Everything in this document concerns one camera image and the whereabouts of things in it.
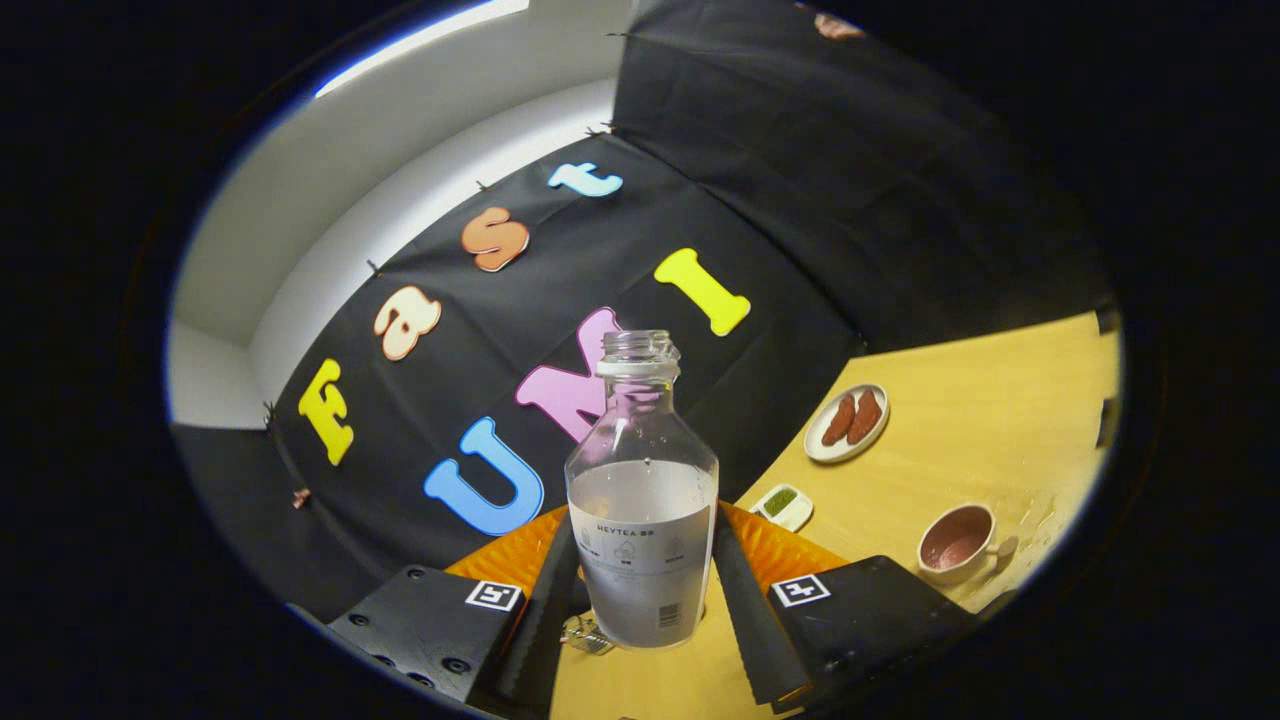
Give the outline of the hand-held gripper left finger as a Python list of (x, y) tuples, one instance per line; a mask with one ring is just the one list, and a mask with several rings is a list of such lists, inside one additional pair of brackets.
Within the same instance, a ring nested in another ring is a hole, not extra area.
[(445, 570), (408, 565), (329, 633), (412, 691), (472, 716), (547, 716), (579, 553), (552, 510)]

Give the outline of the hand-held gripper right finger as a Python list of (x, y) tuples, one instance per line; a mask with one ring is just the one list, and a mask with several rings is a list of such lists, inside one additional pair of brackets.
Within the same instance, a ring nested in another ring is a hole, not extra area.
[(980, 620), (892, 559), (846, 561), (730, 503), (713, 557), (753, 697), (777, 714), (901, 685)]

